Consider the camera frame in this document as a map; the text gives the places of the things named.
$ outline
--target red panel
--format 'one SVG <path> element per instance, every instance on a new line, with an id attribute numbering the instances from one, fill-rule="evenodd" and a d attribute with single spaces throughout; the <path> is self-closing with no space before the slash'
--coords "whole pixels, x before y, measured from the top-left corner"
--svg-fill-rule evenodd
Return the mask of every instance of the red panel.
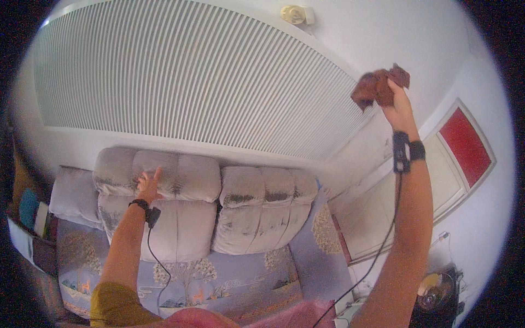
<path id="1" fill-rule="evenodd" d="M 458 108 L 439 132 L 461 166 L 468 185 L 474 186 L 491 162 L 476 130 Z"/>

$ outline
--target tree pattern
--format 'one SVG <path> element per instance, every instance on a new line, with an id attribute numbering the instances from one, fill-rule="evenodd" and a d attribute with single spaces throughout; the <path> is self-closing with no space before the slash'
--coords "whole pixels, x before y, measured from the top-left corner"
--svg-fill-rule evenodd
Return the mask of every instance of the tree pattern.
<path id="1" fill-rule="evenodd" d="M 342 253 L 337 230 L 333 225 L 332 216 L 327 204 L 323 204 L 316 213 L 312 223 L 313 237 L 319 248 L 326 254 Z"/>
<path id="2" fill-rule="evenodd" d="M 69 264 L 77 269 L 77 281 L 74 285 L 71 283 L 68 287 L 72 288 L 74 286 L 74 289 L 81 291 L 80 278 L 83 269 L 94 271 L 98 275 L 102 274 L 102 264 L 93 246 L 94 242 L 93 235 L 80 231 L 71 232 L 62 240 L 61 247 L 71 254 L 71 256 L 65 256 L 64 258 L 69 259 Z"/>
<path id="3" fill-rule="evenodd" d="M 286 266 L 288 269 L 288 281 L 286 281 L 285 284 L 297 281 L 297 279 L 299 279 L 297 275 L 297 268 L 290 251 L 290 246 L 285 245 L 281 248 L 266 252 L 264 254 L 264 260 L 266 269 L 272 272 L 280 267 Z"/>
<path id="4" fill-rule="evenodd" d="M 171 280 L 180 283 L 184 287 L 186 306 L 194 306 L 190 298 L 190 284 L 202 280 L 209 282 L 217 279 L 217 271 L 208 259 L 200 259 L 191 262 L 165 263 L 164 267 L 171 274 Z M 167 284 L 168 274 L 160 264 L 153 266 L 153 278 L 162 286 Z"/>

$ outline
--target patterned sofa cover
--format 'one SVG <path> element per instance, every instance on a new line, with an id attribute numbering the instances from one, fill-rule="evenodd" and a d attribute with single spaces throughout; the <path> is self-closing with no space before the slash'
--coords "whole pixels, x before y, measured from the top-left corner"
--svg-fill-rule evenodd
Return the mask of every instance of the patterned sofa cover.
<path id="1" fill-rule="evenodd" d="M 57 231 L 59 283 L 64 305 L 89 317 L 91 291 L 100 280 L 109 243 L 104 231 L 60 220 Z M 350 287 L 350 276 L 325 196 L 315 198 L 294 239 L 268 252 L 165 263 L 172 281 L 156 298 L 167 275 L 156 263 L 140 261 L 141 303 L 166 318 L 190 306 L 217 311 L 244 326 L 307 300 L 330 301 Z"/>

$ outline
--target brown object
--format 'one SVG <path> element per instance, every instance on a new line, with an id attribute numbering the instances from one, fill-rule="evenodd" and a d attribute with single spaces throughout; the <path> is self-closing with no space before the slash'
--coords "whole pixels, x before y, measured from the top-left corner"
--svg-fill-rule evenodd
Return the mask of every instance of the brown object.
<path id="1" fill-rule="evenodd" d="M 381 107 L 394 105 L 394 93 L 386 83 L 389 78 L 400 87 L 410 87 L 410 74 L 399 67 L 396 63 L 390 70 L 378 69 L 372 73 L 364 74 L 359 79 L 351 97 L 352 100 L 364 112 L 365 108 L 371 106 L 374 100 Z"/>

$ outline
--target smoke detector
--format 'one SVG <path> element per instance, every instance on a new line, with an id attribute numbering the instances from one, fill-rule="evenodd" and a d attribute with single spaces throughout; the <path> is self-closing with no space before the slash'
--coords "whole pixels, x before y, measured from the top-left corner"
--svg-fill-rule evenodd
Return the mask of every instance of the smoke detector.
<path id="1" fill-rule="evenodd" d="M 307 25 L 311 25 L 314 23 L 313 8 L 296 5 L 284 6 L 281 9 L 281 18 L 294 25 L 303 22 Z"/>

